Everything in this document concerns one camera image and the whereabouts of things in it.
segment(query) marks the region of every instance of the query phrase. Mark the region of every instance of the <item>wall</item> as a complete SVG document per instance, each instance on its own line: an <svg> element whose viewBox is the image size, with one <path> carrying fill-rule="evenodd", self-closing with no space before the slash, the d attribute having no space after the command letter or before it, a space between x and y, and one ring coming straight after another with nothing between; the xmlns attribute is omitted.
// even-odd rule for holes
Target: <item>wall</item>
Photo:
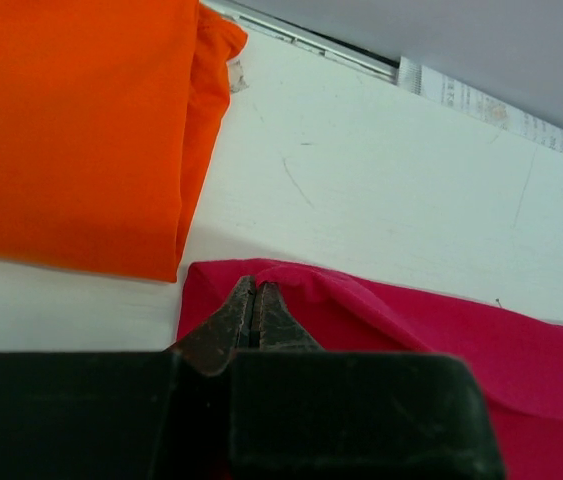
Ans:
<svg viewBox="0 0 563 480"><path fill-rule="evenodd" d="M563 0L239 0L411 57L563 127Z"/></svg>

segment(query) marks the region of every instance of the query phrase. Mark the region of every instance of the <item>magenta cloth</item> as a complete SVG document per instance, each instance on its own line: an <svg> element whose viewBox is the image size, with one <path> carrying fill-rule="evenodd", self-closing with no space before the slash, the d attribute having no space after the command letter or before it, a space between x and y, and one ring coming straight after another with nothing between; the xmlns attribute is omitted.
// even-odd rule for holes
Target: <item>magenta cloth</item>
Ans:
<svg viewBox="0 0 563 480"><path fill-rule="evenodd" d="M257 284L277 283L292 315L328 350L461 357L484 390L508 478L563 479L563 326L321 268L255 259L190 267L178 338L214 313L244 275L254 275Z"/></svg>

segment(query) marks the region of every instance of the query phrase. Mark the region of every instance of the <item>white surface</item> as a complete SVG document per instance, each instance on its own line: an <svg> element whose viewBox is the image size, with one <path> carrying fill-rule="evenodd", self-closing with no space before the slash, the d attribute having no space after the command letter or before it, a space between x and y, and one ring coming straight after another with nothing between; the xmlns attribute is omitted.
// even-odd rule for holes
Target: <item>white surface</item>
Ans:
<svg viewBox="0 0 563 480"><path fill-rule="evenodd" d="M563 128L563 0L237 0L427 65Z"/></svg>
<svg viewBox="0 0 563 480"><path fill-rule="evenodd" d="M563 321L563 154L261 34L241 63L182 273L293 259ZM0 263L0 350L163 348L179 295Z"/></svg>

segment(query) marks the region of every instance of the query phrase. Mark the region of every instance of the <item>orange fabric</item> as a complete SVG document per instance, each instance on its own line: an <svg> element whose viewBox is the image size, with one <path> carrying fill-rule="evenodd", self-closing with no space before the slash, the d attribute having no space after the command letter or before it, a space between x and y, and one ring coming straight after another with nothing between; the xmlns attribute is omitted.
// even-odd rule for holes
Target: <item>orange fabric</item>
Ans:
<svg viewBox="0 0 563 480"><path fill-rule="evenodd" d="M0 1L0 258L174 281L245 40L196 0Z"/></svg>

